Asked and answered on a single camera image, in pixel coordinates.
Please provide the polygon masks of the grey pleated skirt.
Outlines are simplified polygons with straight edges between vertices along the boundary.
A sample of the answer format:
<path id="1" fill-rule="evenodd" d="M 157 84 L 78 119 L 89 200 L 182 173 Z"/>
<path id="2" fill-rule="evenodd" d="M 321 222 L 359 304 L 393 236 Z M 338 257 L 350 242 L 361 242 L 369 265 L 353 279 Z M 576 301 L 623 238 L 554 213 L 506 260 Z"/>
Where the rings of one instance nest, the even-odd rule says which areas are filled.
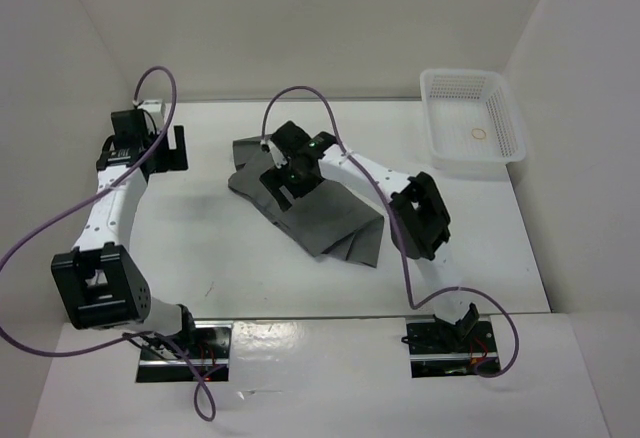
<path id="1" fill-rule="evenodd" d="M 384 231 L 382 214 L 333 181 L 321 183 L 283 211 L 259 181 L 271 166 L 259 139 L 235 140 L 232 152 L 235 172 L 228 179 L 228 187 L 309 255 L 328 255 L 372 268 L 378 265 Z"/>

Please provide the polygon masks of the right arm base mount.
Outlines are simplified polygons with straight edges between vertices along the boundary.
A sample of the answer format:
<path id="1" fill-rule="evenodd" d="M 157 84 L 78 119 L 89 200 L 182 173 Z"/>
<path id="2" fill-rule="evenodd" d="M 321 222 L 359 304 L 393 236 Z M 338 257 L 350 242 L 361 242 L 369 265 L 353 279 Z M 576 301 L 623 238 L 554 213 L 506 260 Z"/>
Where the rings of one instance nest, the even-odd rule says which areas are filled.
<path id="1" fill-rule="evenodd" d="M 407 347 L 413 378 L 493 375 L 502 369 L 493 327 L 481 319 L 459 345 L 447 345 L 431 319 L 408 319 L 400 341 Z"/>

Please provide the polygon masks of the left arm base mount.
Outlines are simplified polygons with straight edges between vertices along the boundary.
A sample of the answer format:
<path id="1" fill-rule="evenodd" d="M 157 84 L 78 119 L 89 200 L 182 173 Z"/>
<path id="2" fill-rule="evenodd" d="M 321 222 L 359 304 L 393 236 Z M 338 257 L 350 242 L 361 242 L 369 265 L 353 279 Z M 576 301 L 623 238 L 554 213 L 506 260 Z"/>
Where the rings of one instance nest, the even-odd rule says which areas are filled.
<path id="1" fill-rule="evenodd" d="M 233 323 L 220 320 L 196 320 L 193 342 L 177 342 L 198 374 L 206 382 L 227 382 L 232 344 Z M 186 383 L 196 377 L 182 359 L 166 343 L 152 338 L 140 342 L 137 383 Z"/>

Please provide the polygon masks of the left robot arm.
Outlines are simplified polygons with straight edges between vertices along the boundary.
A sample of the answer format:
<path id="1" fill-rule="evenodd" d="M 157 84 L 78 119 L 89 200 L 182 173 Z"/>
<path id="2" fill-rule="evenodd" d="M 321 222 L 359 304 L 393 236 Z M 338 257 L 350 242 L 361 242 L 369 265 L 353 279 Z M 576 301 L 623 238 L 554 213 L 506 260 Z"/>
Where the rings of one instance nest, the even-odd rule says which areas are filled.
<path id="1" fill-rule="evenodd" d="M 51 272 L 71 324 L 79 329 L 119 328 L 163 335 L 180 358 L 198 348 L 188 308 L 153 297 L 129 253 L 134 218 L 151 175 L 188 168 L 184 129 L 171 148 L 160 127 L 165 105 L 145 100 L 111 115 L 113 133 L 96 162 L 98 193 L 72 249 L 53 257 Z"/>

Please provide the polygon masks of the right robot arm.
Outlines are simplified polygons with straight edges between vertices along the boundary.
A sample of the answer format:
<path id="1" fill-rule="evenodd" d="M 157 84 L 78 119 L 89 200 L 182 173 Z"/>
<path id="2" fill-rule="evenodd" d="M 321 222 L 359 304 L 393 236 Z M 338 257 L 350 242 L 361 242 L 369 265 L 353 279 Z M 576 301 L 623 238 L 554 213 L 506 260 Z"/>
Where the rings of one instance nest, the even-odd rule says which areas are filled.
<path id="1" fill-rule="evenodd" d="M 427 277 L 445 284 L 426 301 L 461 290 L 451 284 L 456 277 L 449 246 L 451 216 L 431 175 L 397 172 L 346 147 L 336 132 L 312 137 L 291 121 L 271 135 L 262 123 L 260 148 L 272 160 L 260 182 L 284 212 L 328 181 L 352 188 L 384 207 L 392 243 L 400 253 L 411 309 L 423 304 L 412 293 L 410 262 Z"/>

